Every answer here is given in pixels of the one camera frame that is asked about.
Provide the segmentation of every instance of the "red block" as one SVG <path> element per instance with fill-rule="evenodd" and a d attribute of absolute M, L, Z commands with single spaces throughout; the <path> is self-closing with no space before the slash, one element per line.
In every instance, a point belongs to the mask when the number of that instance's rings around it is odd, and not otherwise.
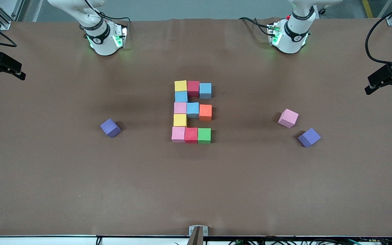
<path fill-rule="evenodd" d="M 187 93 L 190 97 L 199 97 L 199 81 L 188 81 Z"/>
<path fill-rule="evenodd" d="M 184 141 L 187 144 L 197 144 L 197 128 L 185 128 Z"/>

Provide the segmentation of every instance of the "light blue cube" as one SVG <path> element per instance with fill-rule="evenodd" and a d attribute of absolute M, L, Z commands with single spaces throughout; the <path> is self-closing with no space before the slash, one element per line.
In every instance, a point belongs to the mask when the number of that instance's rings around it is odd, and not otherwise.
<path fill-rule="evenodd" d="M 187 91 L 175 92 L 175 102 L 188 102 Z"/>
<path fill-rule="evenodd" d="M 117 124 L 111 118 L 101 124 L 101 129 L 106 135 L 110 136 L 110 138 L 113 138 L 121 131 Z"/>
<path fill-rule="evenodd" d="M 305 147 L 312 146 L 319 139 L 321 139 L 320 135 L 313 128 L 299 136 L 299 141 L 302 142 Z"/>
<path fill-rule="evenodd" d="M 187 103 L 187 118 L 199 118 L 199 103 Z"/>
<path fill-rule="evenodd" d="M 200 83 L 199 84 L 199 98 L 200 99 L 211 99 L 211 83 Z"/>

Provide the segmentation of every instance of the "orange cube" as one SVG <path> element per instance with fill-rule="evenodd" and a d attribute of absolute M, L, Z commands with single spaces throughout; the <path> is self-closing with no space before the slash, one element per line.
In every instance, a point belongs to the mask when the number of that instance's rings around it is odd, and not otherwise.
<path fill-rule="evenodd" d="M 213 116 L 213 106 L 211 104 L 200 104 L 199 105 L 199 120 L 200 121 L 211 121 Z"/>

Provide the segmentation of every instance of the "colored block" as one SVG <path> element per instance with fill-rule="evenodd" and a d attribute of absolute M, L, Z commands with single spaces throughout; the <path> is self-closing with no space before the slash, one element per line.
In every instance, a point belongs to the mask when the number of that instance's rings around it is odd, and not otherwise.
<path fill-rule="evenodd" d="M 187 115 L 173 114 L 173 127 L 187 127 Z"/>
<path fill-rule="evenodd" d="M 292 110 L 285 109 L 285 111 L 280 115 L 278 124 L 281 124 L 287 128 L 291 128 L 296 124 L 296 120 L 299 114 L 295 113 Z"/>
<path fill-rule="evenodd" d="M 184 141 L 187 144 L 197 144 L 197 128 L 185 128 Z"/>
<path fill-rule="evenodd" d="M 187 91 L 187 81 L 175 81 L 175 92 Z"/>
<path fill-rule="evenodd" d="M 186 102 L 175 102 L 173 104 L 173 114 L 185 114 L 187 113 Z"/>
<path fill-rule="evenodd" d="M 302 142 L 303 146 L 310 147 L 320 138 L 320 135 L 313 128 L 311 128 L 299 136 L 299 141 Z"/>
<path fill-rule="evenodd" d="M 213 116 L 213 106 L 211 104 L 201 104 L 199 106 L 199 120 L 211 121 Z"/>
<path fill-rule="evenodd" d="M 188 81 L 187 93 L 190 97 L 199 97 L 199 81 Z"/>
<path fill-rule="evenodd" d="M 199 118 L 199 103 L 187 103 L 187 117 Z"/>
<path fill-rule="evenodd" d="M 173 143 L 185 143 L 184 135 L 185 135 L 185 127 L 172 127 L 171 141 Z"/>
<path fill-rule="evenodd" d="M 199 84 L 199 98 L 211 99 L 211 83 Z"/>
<path fill-rule="evenodd" d="M 188 102 L 187 91 L 175 92 L 175 102 Z"/>
<path fill-rule="evenodd" d="M 199 144 L 210 144 L 211 143 L 211 129 L 197 130 L 197 141 Z"/>
<path fill-rule="evenodd" d="M 110 136 L 110 138 L 113 138 L 121 131 L 117 124 L 111 118 L 101 124 L 101 129 L 106 135 Z"/>

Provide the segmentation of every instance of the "green block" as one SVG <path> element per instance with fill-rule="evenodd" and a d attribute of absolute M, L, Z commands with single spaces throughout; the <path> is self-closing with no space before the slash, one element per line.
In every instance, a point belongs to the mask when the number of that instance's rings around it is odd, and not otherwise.
<path fill-rule="evenodd" d="M 199 144 L 210 144 L 211 129 L 197 129 L 197 141 Z"/>

